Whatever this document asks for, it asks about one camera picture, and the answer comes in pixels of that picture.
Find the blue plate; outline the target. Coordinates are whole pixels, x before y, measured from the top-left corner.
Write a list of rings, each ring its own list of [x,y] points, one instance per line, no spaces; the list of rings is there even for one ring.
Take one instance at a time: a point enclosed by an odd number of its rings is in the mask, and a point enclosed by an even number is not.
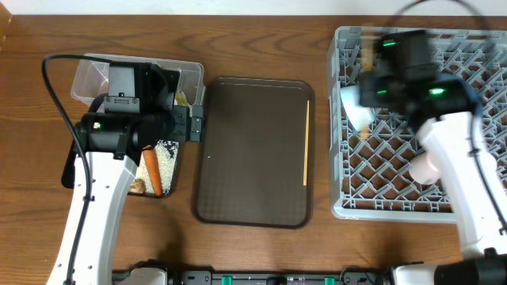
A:
[[[436,87],[444,90],[440,95],[432,95],[441,115],[470,112],[474,117],[482,117],[482,99],[462,78],[439,74]]]

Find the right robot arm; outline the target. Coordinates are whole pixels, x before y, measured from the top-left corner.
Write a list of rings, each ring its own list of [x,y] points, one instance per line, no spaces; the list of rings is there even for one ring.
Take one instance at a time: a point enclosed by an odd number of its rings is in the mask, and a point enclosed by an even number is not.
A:
[[[389,284],[504,284],[506,193],[482,133],[482,101],[461,78],[440,74],[424,30],[383,33],[361,44],[359,104],[406,117],[425,152],[420,184],[439,180],[456,216],[463,259],[404,264]]]

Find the light blue rice bowl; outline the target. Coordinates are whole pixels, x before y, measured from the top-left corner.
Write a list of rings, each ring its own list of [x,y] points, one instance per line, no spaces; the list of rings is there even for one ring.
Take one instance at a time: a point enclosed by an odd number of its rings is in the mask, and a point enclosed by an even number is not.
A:
[[[374,122],[375,116],[371,108],[360,105],[360,90],[356,85],[341,88],[342,107],[355,130],[362,131]]]

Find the brown food scrap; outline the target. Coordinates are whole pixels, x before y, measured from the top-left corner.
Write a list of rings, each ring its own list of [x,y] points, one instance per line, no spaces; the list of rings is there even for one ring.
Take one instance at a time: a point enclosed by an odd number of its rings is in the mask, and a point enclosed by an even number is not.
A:
[[[146,193],[146,185],[143,179],[136,178],[130,185],[129,194],[143,196]]]

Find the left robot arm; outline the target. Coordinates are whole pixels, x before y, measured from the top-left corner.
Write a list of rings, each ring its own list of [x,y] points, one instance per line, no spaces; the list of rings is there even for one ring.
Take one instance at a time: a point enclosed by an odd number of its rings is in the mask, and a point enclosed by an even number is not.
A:
[[[77,123],[63,171],[73,189],[51,284],[110,284],[122,211],[149,149],[178,159],[201,139],[204,68],[199,63],[82,55],[72,85],[89,105]]]

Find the yellow green snack wrapper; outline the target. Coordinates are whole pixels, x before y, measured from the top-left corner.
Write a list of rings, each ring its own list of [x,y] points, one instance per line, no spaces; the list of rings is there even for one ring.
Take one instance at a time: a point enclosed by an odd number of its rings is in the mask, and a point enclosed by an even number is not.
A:
[[[191,104],[188,102],[187,97],[183,91],[177,91],[174,95],[174,104],[178,106],[190,107]]]

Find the orange carrot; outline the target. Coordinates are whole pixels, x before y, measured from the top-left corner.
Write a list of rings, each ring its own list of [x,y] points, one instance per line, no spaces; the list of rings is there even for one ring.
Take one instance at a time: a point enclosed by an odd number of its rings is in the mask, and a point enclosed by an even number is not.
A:
[[[154,147],[148,146],[143,149],[143,158],[147,167],[152,188],[156,196],[162,196],[162,182],[158,169],[158,159]]]

